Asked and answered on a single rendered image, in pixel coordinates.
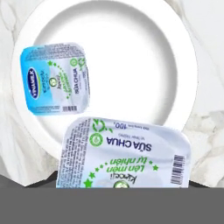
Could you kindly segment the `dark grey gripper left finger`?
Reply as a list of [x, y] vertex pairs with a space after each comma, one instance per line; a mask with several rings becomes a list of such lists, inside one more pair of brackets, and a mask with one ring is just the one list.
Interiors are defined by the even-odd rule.
[[55, 171], [48, 179], [41, 180], [35, 184], [29, 185], [29, 188], [49, 187], [54, 188], [56, 186], [57, 172]]

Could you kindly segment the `white round plate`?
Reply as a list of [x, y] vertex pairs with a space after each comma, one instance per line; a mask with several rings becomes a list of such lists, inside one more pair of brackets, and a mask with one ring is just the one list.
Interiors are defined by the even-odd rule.
[[28, 110], [19, 58], [28, 46], [66, 42], [86, 54], [87, 116], [184, 128], [197, 92], [197, 60], [185, 26], [165, 0], [44, 0], [19, 33], [11, 88], [25, 129], [52, 157], [59, 157], [76, 117]]

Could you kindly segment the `blue white yogurt container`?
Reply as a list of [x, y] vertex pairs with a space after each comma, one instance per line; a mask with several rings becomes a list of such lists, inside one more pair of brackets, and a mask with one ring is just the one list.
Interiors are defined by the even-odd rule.
[[35, 116], [79, 114], [88, 108], [88, 67], [80, 45], [26, 47], [20, 65], [26, 105]]

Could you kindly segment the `white green yogurt container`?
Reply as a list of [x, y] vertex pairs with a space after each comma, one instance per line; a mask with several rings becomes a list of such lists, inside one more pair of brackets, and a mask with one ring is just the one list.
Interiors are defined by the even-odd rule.
[[191, 146], [165, 126], [81, 117], [66, 129], [58, 188], [187, 188]]

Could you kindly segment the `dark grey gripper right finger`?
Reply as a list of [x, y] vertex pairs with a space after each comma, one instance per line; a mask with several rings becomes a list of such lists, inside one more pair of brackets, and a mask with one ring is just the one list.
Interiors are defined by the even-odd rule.
[[209, 188], [208, 186], [193, 182], [193, 181], [189, 181], [189, 186], [191, 187], [197, 187], [197, 188]]

